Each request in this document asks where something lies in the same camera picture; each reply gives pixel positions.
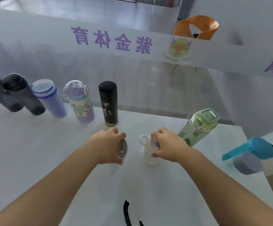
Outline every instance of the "gray floor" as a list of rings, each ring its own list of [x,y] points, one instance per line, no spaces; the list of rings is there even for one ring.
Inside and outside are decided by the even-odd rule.
[[[114,0],[5,0],[0,8],[79,21],[172,34],[178,9]],[[204,108],[215,109],[222,123],[229,114],[206,69],[136,60],[97,53],[63,53],[56,47],[0,41],[0,76],[20,73],[29,83],[49,78],[59,90],[70,80],[84,81],[94,106],[104,80],[118,85],[119,109],[186,118]]]

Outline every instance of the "chair backrest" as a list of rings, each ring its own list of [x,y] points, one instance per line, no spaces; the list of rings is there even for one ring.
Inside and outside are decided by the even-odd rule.
[[[210,40],[218,30],[219,24],[213,18],[204,15],[198,15],[181,20],[174,29],[174,35],[194,38],[190,31],[190,24],[196,26],[202,32],[197,39]]]

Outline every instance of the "white wall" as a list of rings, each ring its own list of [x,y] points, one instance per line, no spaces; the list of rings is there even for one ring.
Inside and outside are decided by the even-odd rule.
[[[219,23],[212,40],[273,51],[273,0],[195,0],[190,16],[200,14]],[[230,116],[248,138],[273,131],[273,78],[210,72]]]

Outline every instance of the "green water bottle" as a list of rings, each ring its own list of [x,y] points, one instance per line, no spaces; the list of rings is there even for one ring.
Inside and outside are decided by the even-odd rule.
[[[219,115],[214,110],[210,108],[199,110],[194,113],[178,135],[190,147],[193,147],[217,126],[218,120]]]

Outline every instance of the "person's left arm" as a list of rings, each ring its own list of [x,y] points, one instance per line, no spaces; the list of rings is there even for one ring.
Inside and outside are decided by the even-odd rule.
[[[98,164],[123,164],[116,151],[125,137],[117,128],[94,134],[89,142],[4,208],[0,225],[59,225],[79,188]]]

